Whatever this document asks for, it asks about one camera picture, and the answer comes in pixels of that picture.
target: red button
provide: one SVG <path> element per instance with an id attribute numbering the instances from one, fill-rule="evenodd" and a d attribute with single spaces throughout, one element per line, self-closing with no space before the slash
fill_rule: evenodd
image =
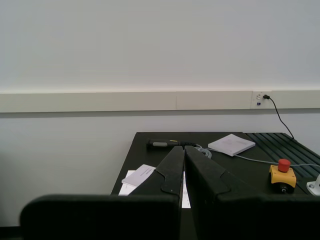
<path id="1" fill-rule="evenodd" d="M 278 170 L 283 173 L 287 173 L 289 171 L 291 162 L 288 159 L 280 159 Z"/>

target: table surface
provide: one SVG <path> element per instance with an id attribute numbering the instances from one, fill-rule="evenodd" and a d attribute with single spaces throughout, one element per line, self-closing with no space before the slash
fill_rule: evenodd
<path id="1" fill-rule="evenodd" d="M 242 132 L 137 132 L 113 187 L 112 194 L 119 194 L 122 186 L 121 181 L 126 177 L 128 170 L 136 170 L 142 164 L 157 167 L 170 152 L 170 148 L 146 148 L 148 139 L 194 142 L 206 148 L 209 143 L 229 134 L 234 134 L 240 138 L 252 141 Z M 257 145 L 241 153 L 241 155 L 247 158 L 271 161 L 270 157 Z M 219 152 L 213 152 L 211 159 L 257 190 L 266 194 L 274 193 L 268 182 L 269 164 L 252 162 L 238 157 L 230 157 Z M 302 189 L 296 187 L 294 194 L 300 195 L 305 193 Z M 181 211 L 180 239 L 197 239 L 191 209 L 183 208 Z"/>

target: ribbed black mat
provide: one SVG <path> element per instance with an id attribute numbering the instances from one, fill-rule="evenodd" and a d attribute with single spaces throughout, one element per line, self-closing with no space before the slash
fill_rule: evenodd
<path id="1" fill-rule="evenodd" d="M 274 162 L 288 159 L 293 165 L 320 165 L 320 156 L 292 139 L 285 133 L 246 133 Z M 320 174 L 317 166 L 293 167 L 297 175 L 304 178 L 316 178 Z"/>

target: white wall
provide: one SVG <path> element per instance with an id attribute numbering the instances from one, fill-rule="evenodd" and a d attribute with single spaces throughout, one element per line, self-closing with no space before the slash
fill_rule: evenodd
<path id="1" fill-rule="evenodd" d="M 320 154 L 320 110 L 281 110 Z M 136 132 L 285 132 L 274 110 L 0 114 L 0 227 L 45 194 L 109 194 Z"/>
<path id="2" fill-rule="evenodd" d="M 319 0 L 1 0 L 0 92 L 320 89 Z"/>

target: white box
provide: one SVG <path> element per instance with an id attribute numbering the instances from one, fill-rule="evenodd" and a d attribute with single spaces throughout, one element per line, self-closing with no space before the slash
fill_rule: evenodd
<path id="1" fill-rule="evenodd" d="M 241 137 L 230 134 L 217 141 L 209 143 L 208 148 L 233 157 L 249 148 L 254 147 L 255 145 L 256 143 L 253 141 L 248 141 Z"/>

